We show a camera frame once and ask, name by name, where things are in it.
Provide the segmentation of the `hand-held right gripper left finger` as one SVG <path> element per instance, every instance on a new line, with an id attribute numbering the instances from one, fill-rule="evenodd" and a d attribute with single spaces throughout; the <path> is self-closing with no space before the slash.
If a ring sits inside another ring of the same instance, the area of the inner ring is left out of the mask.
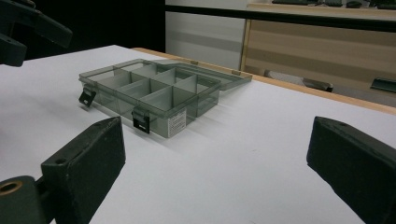
<path id="1" fill-rule="evenodd" d="M 94 123 L 41 163 L 57 224 L 89 224 L 126 161 L 121 118 Z"/>

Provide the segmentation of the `black keyboard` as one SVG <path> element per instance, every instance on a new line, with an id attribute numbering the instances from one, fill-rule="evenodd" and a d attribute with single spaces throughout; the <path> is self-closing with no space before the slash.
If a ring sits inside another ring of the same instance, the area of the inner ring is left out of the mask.
<path id="1" fill-rule="evenodd" d="M 327 6 L 342 7 L 342 0 L 272 0 L 272 4 L 296 5 L 296 6 Z"/>

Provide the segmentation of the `black horizontal frame bar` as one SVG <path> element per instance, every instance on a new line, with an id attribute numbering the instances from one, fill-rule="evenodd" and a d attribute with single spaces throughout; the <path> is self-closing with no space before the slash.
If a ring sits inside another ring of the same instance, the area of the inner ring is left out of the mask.
<path id="1" fill-rule="evenodd" d="M 298 15 L 278 12 L 260 12 L 251 10 L 211 8 L 211 7 L 186 7 L 165 5 L 167 12 L 187 13 L 206 16 L 217 16 L 235 19 L 275 21 L 283 23 L 315 25 L 332 28 L 345 28 L 365 31 L 378 31 L 396 33 L 396 21 L 381 21 L 374 19 L 336 18 L 314 15 Z"/>

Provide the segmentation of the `white cabinet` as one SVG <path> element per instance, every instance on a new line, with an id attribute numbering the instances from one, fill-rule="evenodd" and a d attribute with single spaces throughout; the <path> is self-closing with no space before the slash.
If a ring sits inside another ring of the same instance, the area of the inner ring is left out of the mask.
<path id="1" fill-rule="evenodd" d="M 165 0 L 165 4 L 245 9 L 248 0 Z M 227 68 L 239 68 L 244 20 L 176 12 L 166 12 L 165 20 L 167 53 Z"/>

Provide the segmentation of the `grey transparent compartment box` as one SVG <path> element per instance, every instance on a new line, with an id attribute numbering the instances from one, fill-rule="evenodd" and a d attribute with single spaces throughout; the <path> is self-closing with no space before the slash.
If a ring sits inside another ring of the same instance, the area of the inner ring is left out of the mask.
<path id="1" fill-rule="evenodd" d="M 144 133 L 170 138 L 218 104 L 222 91 L 251 75 L 172 60 L 118 63 L 79 75 L 79 101 L 97 103 Z"/>

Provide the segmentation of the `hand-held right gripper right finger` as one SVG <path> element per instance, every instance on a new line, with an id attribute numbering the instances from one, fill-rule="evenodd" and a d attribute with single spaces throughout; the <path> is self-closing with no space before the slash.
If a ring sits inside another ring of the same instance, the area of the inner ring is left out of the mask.
<path id="1" fill-rule="evenodd" d="M 396 149 L 338 120 L 316 117 L 307 165 L 365 224 L 396 224 Z"/>

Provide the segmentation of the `dark object under desk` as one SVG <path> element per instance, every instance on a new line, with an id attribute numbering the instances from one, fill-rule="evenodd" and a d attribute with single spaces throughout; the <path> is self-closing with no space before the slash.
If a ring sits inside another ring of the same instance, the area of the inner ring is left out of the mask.
<path id="1" fill-rule="evenodd" d="M 303 83 L 308 88 L 312 88 L 320 91 L 332 92 L 333 90 L 333 85 L 331 83 L 321 82 L 309 78 L 304 78 Z"/>

